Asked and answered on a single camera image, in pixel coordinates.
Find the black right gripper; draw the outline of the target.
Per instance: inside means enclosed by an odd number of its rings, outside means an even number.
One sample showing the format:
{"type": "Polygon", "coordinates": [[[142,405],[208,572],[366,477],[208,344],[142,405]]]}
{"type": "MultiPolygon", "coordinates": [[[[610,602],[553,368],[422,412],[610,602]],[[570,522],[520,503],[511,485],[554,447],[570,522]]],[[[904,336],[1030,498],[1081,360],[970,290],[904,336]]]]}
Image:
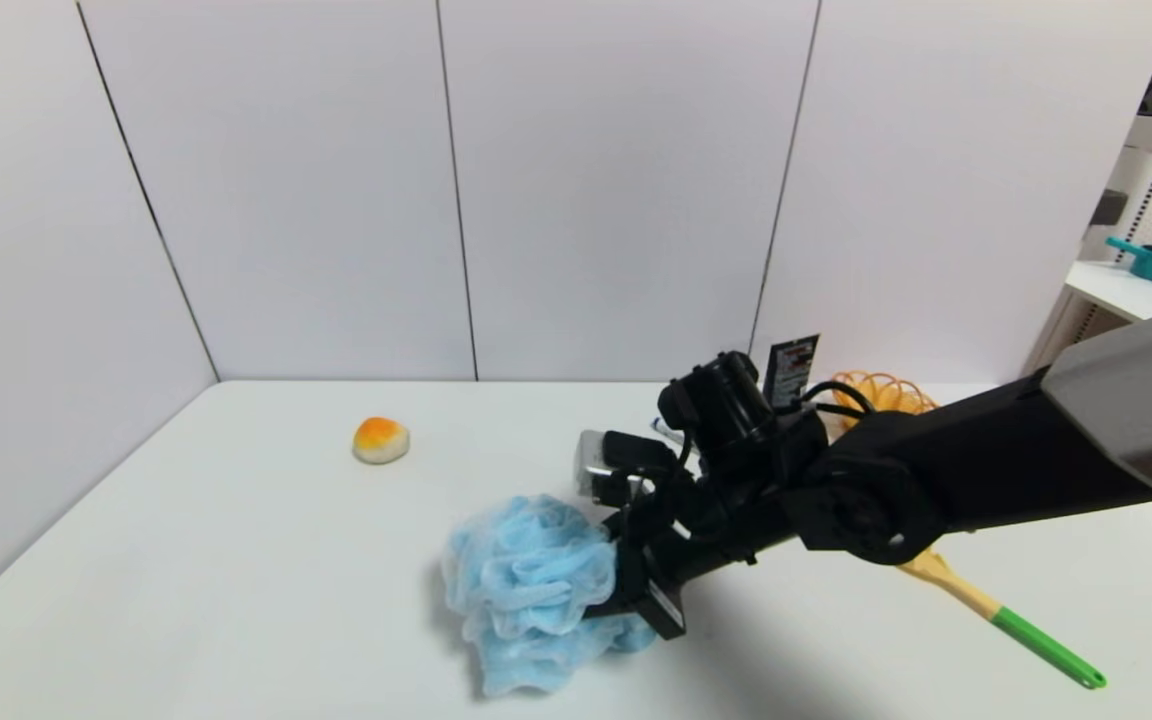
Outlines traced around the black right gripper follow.
{"type": "Polygon", "coordinates": [[[687,632],[682,601],[687,583],[736,562],[756,564],[755,551],[723,536],[685,536],[667,526],[650,538],[634,537],[626,509],[613,511],[602,529],[614,550],[613,589],[607,600],[585,607],[582,619],[634,615],[664,641],[687,632]]]}

